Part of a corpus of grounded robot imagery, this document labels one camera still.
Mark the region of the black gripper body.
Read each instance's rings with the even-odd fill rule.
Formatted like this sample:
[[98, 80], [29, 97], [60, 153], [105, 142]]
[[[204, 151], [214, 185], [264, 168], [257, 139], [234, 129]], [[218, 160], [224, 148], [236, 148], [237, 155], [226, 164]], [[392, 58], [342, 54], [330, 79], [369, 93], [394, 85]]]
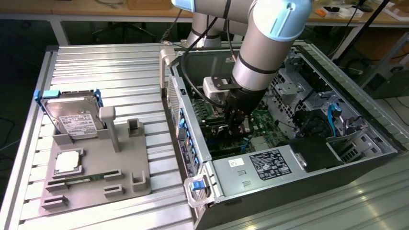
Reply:
[[266, 90], [252, 91], [245, 88], [232, 89], [226, 96], [226, 111], [240, 110], [252, 113], [258, 106]]

